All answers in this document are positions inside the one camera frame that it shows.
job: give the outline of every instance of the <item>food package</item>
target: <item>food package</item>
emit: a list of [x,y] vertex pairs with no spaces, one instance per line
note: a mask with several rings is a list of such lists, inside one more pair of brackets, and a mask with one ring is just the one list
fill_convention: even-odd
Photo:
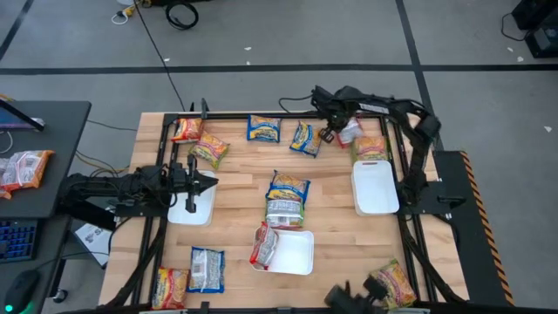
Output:
[[341,148],[346,148],[355,138],[362,136],[364,136],[363,127],[358,122],[358,119],[353,117],[349,119],[347,126],[337,134],[337,141]]
[[43,179],[44,167],[53,151],[25,151],[15,153],[8,161],[2,175],[4,190],[11,192],[20,188],[38,188]]
[[272,228],[301,228],[304,222],[304,205],[300,201],[267,200],[265,221]]
[[298,128],[295,132],[295,137],[293,138],[293,143],[290,145],[290,149],[295,152],[302,152],[316,158],[317,153],[320,151],[320,144],[322,144],[322,138],[320,138],[320,130],[314,130],[312,126],[298,121]]
[[225,252],[192,247],[191,279],[187,292],[225,291]]
[[268,270],[278,237],[277,233],[265,222],[262,222],[262,226],[255,232],[250,263],[257,269]]
[[152,310],[184,309],[189,270],[159,267],[157,289],[152,298]]
[[203,132],[203,120],[201,118],[178,119],[176,123],[176,133],[171,141],[174,143],[190,143],[200,139]]
[[281,119],[265,118],[254,114],[248,116],[248,131],[246,140],[271,141],[279,143],[281,140]]
[[371,276],[387,289],[387,296],[382,300],[386,308],[391,310],[407,307],[417,300],[409,280],[396,259],[391,260],[381,269],[372,271]]
[[211,166],[217,169],[221,160],[227,154],[228,146],[229,144],[204,131],[200,140],[190,148],[190,153],[209,161]]
[[0,158],[0,198],[3,197],[9,200],[11,198],[10,192],[2,188],[2,175],[4,172],[6,172],[6,168],[8,167],[8,161],[10,160],[7,158]]
[[353,163],[357,160],[388,160],[387,141],[383,136],[355,138],[350,155]]
[[274,170],[275,174],[269,184],[269,191],[265,194],[268,200],[292,200],[299,201],[302,205],[306,202],[309,180],[300,180],[288,174],[282,174]]

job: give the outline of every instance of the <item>white plastic tray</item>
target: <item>white plastic tray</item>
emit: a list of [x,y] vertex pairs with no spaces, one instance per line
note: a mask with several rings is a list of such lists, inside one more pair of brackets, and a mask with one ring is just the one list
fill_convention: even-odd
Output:
[[350,177],[358,215],[387,215],[399,210],[389,161],[357,161]]
[[[215,177],[215,173],[213,171],[199,171],[200,174],[211,178]],[[216,189],[217,186],[213,186],[203,191],[200,196],[194,197],[196,212],[193,214],[186,211],[188,193],[178,193],[178,201],[168,210],[167,219],[171,223],[179,223],[189,226],[208,226],[211,223],[211,217],[213,216]]]
[[252,268],[258,271],[309,275],[314,268],[314,234],[310,231],[274,231],[278,235],[277,245],[268,270],[259,270],[254,265]]

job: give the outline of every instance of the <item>wooden table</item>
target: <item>wooden table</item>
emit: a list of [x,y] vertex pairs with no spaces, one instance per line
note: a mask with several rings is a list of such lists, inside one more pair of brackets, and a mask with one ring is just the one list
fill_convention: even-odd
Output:
[[[164,113],[143,113],[133,150],[131,169],[154,164]],[[313,126],[325,121],[306,120]],[[363,119],[370,136],[380,136],[377,119]],[[231,144],[219,170],[213,220],[208,227],[187,227],[169,223],[162,266],[188,269],[191,247],[225,250],[225,293],[188,294],[187,307],[199,308],[209,301],[213,308],[323,307],[323,299],[336,283],[350,280],[353,293],[363,292],[367,274],[386,265],[393,257],[405,269],[403,245],[395,215],[361,217],[355,212],[350,183],[348,149],[337,143],[323,143],[317,158],[288,149],[297,126],[296,119],[284,119],[281,143],[247,142],[245,119],[208,120],[205,129]],[[401,177],[400,162],[390,126],[392,150]],[[405,141],[411,158],[412,148]],[[164,162],[170,159],[170,143]],[[186,164],[190,145],[179,149],[178,161]],[[199,169],[212,169],[199,160]],[[273,169],[311,180],[306,202],[304,229],[314,233],[314,269],[308,276],[254,271],[248,262],[255,229],[264,217],[265,193]],[[432,155],[425,169],[428,180],[437,179]],[[138,261],[145,218],[133,218],[112,239],[112,253],[105,272],[99,303],[112,299]],[[450,226],[424,215],[422,225],[430,260],[440,275],[461,297],[467,299],[465,280]],[[153,224],[153,234],[158,222]],[[415,259],[420,294],[427,300],[422,269]],[[147,300],[152,267],[144,276],[141,302]]]

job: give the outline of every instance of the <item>computer mouse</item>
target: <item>computer mouse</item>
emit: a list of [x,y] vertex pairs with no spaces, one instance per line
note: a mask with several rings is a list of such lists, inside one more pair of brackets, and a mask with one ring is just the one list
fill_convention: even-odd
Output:
[[17,275],[11,283],[6,298],[4,299],[4,309],[9,313],[21,313],[27,308],[33,292],[37,287],[40,274],[36,270],[26,270]]

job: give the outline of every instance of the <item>concrete floor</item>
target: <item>concrete floor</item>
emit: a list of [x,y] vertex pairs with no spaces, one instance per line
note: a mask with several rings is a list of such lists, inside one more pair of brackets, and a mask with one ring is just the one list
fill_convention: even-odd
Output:
[[[0,43],[25,2],[0,1]],[[401,2],[417,47],[415,65],[417,61],[558,63],[535,60],[524,43],[501,36],[500,18],[518,0]],[[187,68],[173,74],[187,104],[204,97],[212,110],[277,110],[279,97],[305,96],[313,85],[331,90],[354,85],[382,95],[420,98],[415,73],[397,68],[410,65],[412,58],[396,1],[214,0],[196,7],[201,20],[190,31],[172,29],[160,9],[142,11],[163,58],[170,58],[168,65],[205,66],[206,72]],[[88,100],[93,104],[90,119],[123,127],[136,127],[141,112],[179,110],[165,74],[85,69],[160,66],[137,14],[125,25],[110,22],[119,9],[115,0],[35,0],[3,58],[0,53],[0,93],[15,99]],[[507,31],[521,34],[511,19]],[[393,65],[393,71],[219,72],[219,66],[247,61]],[[48,75],[60,68],[77,74]],[[23,69],[36,69],[39,75],[8,75],[23,74]],[[558,309],[554,296],[558,72],[425,72],[424,76],[433,109],[443,123],[444,147],[465,150],[472,159],[516,304]],[[308,108],[304,103],[290,105]],[[548,133],[544,126],[554,130]],[[123,167],[129,163],[133,140],[134,133],[87,125],[79,149]],[[92,171],[78,161],[71,170]],[[71,295],[62,304],[48,301],[44,313],[93,307],[102,272],[92,261],[68,262],[63,285]]]

